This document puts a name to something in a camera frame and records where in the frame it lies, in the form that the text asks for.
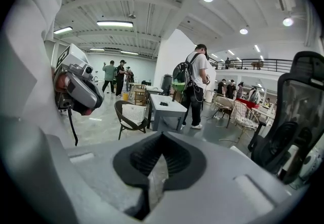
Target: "railing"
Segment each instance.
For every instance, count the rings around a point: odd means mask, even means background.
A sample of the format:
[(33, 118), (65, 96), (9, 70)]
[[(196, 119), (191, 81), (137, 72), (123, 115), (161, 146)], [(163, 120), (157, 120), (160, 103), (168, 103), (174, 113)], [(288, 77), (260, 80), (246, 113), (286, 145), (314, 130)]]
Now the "railing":
[(249, 69), (249, 70), (266, 70), (275, 72), (290, 72), (292, 60), (283, 59), (242, 59), (230, 60), (226, 62), (211, 62), (215, 69)]

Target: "red object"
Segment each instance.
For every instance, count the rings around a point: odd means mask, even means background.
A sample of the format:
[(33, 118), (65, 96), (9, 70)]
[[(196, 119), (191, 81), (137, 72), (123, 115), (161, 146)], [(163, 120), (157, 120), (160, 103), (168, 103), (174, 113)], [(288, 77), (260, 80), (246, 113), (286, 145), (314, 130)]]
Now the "red object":
[(255, 108), (256, 104), (253, 103), (253, 102), (250, 102), (250, 101), (247, 101), (247, 100), (243, 100), (243, 99), (240, 99), (240, 98), (237, 98), (238, 101), (246, 104), (246, 106), (249, 108), (249, 109), (252, 109), (252, 108)]

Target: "white sneaker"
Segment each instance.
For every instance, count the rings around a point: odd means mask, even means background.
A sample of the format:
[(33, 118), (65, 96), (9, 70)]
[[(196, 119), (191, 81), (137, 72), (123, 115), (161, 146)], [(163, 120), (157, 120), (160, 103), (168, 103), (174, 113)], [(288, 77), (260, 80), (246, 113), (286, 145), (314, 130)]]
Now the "white sneaker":
[(199, 125), (197, 125), (197, 126), (193, 126), (193, 125), (191, 125), (191, 128), (192, 129), (201, 129), (203, 126), (202, 126), (202, 124), (199, 124)]

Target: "gray table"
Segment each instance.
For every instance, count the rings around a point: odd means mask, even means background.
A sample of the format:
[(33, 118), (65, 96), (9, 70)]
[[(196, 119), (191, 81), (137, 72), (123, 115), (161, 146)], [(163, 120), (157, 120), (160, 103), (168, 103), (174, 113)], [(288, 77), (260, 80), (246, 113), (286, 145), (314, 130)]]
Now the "gray table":
[[(160, 117), (178, 118), (177, 131), (179, 131), (181, 129), (181, 124), (183, 122), (187, 109), (177, 101), (172, 101), (172, 97), (170, 96), (151, 94), (150, 97), (151, 97), (151, 103), (148, 111), (147, 128), (150, 127), (152, 111), (154, 111), (154, 124), (152, 128), (153, 131), (157, 131)], [(161, 102), (167, 102), (168, 106), (160, 105)]]

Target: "black pants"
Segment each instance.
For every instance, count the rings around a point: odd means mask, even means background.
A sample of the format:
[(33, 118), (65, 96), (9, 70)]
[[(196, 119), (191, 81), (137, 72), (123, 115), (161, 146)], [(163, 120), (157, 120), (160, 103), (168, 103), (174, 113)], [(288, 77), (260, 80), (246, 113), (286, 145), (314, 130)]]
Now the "black pants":
[(122, 93), (123, 85), (124, 85), (124, 80), (117, 79), (116, 96)]
[(106, 89), (106, 87), (108, 86), (109, 83), (110, 83), (111, 92), (113, 92), (112, 81), (105, 81), (105, 83), (103, 84), (103, 87), (102, 87), (103, 92), (105, 91), (105, 89)]
[(197, 89), (199, 89), (199, 91), (196, 89), (194, 90), (194, 88), (190, 86), (183, 92), (181, 105), (187, 108), (187, 112), (182, 123), (183, 125), (186, 125), (186, 118), (188, 116), (190, 105), (192, 111), (192, 125), (197, 126), (200, 124), (200, 110), (201, 104), (203, 103), (204, 91), (200, 87)]

